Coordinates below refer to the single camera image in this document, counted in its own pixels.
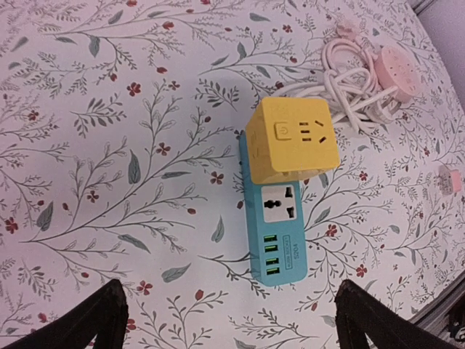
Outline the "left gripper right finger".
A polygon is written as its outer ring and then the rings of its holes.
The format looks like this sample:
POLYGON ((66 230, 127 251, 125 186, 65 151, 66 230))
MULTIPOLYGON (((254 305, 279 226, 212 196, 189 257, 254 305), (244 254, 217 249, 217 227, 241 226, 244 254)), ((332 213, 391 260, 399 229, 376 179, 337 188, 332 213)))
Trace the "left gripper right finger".
POLYGON ((335 297, 341 348, 453 348, 450 343, 392 312, 353 281, 342 281, 335 297))

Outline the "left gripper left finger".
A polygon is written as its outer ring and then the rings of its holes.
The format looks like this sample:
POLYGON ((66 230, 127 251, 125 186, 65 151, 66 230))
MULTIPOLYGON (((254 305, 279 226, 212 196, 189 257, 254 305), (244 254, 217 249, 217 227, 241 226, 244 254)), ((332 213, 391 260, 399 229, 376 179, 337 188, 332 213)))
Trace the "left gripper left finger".
POLYGON ((112 279, 56 321, 9 344, 18 348, 122 348, 129 307, 122 283, 112 279))

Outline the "teal power strip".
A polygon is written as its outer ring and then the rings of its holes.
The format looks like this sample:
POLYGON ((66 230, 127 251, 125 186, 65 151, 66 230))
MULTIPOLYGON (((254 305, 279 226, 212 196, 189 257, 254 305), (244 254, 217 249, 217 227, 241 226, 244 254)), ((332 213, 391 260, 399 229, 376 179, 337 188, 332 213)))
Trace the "teal power strip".
POLYGON ((300 183, 253 183, 245 135, 239 151, 251 275, 269 287, 301 281, 307 250, 300 183))

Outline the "pink charger cube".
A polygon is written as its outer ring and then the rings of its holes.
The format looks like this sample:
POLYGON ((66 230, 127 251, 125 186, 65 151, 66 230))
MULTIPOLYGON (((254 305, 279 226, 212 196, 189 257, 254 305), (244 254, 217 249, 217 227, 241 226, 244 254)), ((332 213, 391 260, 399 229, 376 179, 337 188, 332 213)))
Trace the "pink charger cube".
POLYGON ((450 169, 445 165, 440 166, 439 187, 445 196, 458 193, 462 189, 460 172, 457 169, 450 169))

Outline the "yellow cube socket adapter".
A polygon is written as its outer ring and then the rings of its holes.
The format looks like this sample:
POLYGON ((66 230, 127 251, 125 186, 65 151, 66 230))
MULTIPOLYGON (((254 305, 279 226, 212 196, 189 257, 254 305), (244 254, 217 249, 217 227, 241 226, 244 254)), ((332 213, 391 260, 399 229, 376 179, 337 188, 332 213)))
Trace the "yellow cube socket adapter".
POLYGON ((257 185, 306 180, 341 163, 328 103, 322 99, 265 97, 245 136, 251 180, 257 185))

